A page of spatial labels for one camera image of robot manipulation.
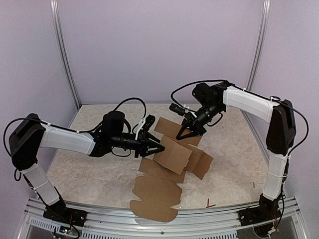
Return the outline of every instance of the robotic arm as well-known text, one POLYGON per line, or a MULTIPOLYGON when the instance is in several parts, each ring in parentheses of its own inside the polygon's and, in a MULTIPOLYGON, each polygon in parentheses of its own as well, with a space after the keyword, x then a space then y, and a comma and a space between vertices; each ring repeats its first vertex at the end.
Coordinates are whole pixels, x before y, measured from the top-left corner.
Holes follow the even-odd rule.
POLYGON ((51 125, 41 121, 36 114, 29 114, 10 135, 9 146, 13 165, 46 205, 43 216, 59 222, 69 222, 72 218, 73 225, 82 227, 86 212, 65 206, 62 197, 37 164, 39 147, 65 149, 91 157, 102 157, 112 152, 114 147, 135 150, 136 158, 164 151, 160 140, 148 132, 155 117, 149 115, 142 122, 136 134, 130 133, 131 126, 124 113, 111 111, 103 116, 96 130, 79 132, 51 125), (128 133, 123 133, 124 125, 128 133))
POLYGON ((269 124, 266 139, 269 170, 263 194, 260 196, 260 206, 245 209, 239 214, 243 226, 272 220, 273 216, 280 215, 278 201, 282 193, 282 184, 288 174, 288 151, 292 148, 296 135, 292 103, 288 100, 272 101, 240 89, 227 81, 213 86, 206 83, 197 84, 192 95, 202 105, 196 112, 188 111, 180 104, 171 104, 169 107, 173 112, 184 116, 182 127, 176 136, 177 140, 203 135, 206 132, 204 126, 211 122, 215 115, 226 112, 227 106, 256 115, 269 124), (183 134, 186 129, 189 129, 190 133, 183 134))

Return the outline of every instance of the vertical metal post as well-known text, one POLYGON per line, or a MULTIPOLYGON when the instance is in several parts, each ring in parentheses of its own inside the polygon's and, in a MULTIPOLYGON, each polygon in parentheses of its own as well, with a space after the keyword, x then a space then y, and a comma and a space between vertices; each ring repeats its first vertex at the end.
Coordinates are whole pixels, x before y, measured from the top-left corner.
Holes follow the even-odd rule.
POLYGON ((59 45, 59 49, 60 49, 60 54, 61 54, 66 78, 68 81, 68 85, 70 87, 70 91, 72 94, 74 104, 75 104, 77 110, 79 110, 82 105, 81 105, 81 101, 80 101, 79 95, 77 93, 75 84, 74 84, 69 60, 68 60, 66 50, 65 50, 65 45, 64 45, 64 41, 63 41, 63 34, 62 34, 62 27, 61 27, 60 16, 59 16, 58 1, 57 0, 50 0, 50 3, 51 3, 51 11, 52 11, 55 34, 56 34, 56 38, 58 40, 58 45, 59 45))
POLYGON ((253 65, 252 65, 252 68, 250 71, 249 81, 248 81, 248 85, 247 85, 248 91, 251 91, 253 89, 253 85, 255 82, 255 77, 256 77, 257 70, 258 70, 258 65, 259 65, 261 53, 263 50, 265 35, 266 35, 269 9, 270 9, 270 0, 264 0, 264 7, 263 7, 260 28, 259 28, 257 46, 256 46, 254 61, 253 61, 253 65))

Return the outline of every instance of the red object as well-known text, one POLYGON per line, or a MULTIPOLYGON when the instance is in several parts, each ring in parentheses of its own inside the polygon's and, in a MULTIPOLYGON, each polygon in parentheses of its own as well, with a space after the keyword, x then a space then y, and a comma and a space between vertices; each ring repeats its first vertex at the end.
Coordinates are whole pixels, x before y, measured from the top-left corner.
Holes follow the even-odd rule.
POLYGON ((206 208, 211 208, 211 207, 214 207, 214 206, 216 206, 216 204, 214 204, 214 205, 209 205, 209 198, 207 198, 207 207, 206 207, 206 208))

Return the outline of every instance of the table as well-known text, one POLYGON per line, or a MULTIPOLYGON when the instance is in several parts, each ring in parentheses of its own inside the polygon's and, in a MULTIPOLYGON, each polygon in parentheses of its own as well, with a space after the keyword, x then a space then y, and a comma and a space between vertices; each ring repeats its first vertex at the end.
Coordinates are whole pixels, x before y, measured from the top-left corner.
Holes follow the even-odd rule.
MULTIPOLYGON (((83 105, 70 128, 92 129, 116 105, 83 105)), ((200 105, 189 105, 197 109, 200 105)), ((171 112, 169 104, 147 104, 148 114, 181 123, 182 117, 171 112)), ((119 110, 135 125, 143 116, 143 106, 125 104, 119 110)), ((150 132, 157 137, 161 134, 150 132)), ((227 108, 216 126, 208 128, 200 149, 214 157, 211 167, 201 181, 186 172, 181 203, 176 209, 205 208, 207 199, 216 207, 258 201, 262 193, 267 164, 240 110, 227 108)), ((64 200, 107 207, 129 208, 134 179, 143 175, 138 171, 141 158, 119 158, 107 154, 93 158, 76 152, 58 150, 48 170, 48 177, 64 200)))

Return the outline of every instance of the marbled surface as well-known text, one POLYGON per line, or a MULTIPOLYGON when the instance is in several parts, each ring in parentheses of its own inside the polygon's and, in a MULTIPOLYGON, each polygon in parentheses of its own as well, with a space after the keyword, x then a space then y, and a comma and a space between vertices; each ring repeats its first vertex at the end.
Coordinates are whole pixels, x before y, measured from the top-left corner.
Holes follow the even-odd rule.
MULTIPOLYGON (((72 129, 92 129, 103 115, 116 105, 84 105, 71 125, 72 129)), ((180 123, 182 117, 171 112, 168 104, 148 104, 148 114, 180 123)), ((191 109, 199 105, 189 105, 191 109)), ((122 105, 119 110, 133 127, 143 116, 143 106, 122 105)), ((150 132, 161 138, 161 134, 150 132)), ((205 208, 207 198, 217 207, 258 201, 267 175, 267 164, 242 115, 227 108, 220 123, 208 128, 200 149, 214 157, 211 167, 201 181, 186 172, 181 203, 175 208, 205 208)), ((117 154, 125 154, 115 149, 117 154)), ((112 154, 93 158, 76 152, 59 150, 48 171, 48 177, 64 200, 109 207, 129 208, 137 197, 132 193, 141 158, 120 158, 112 154)))

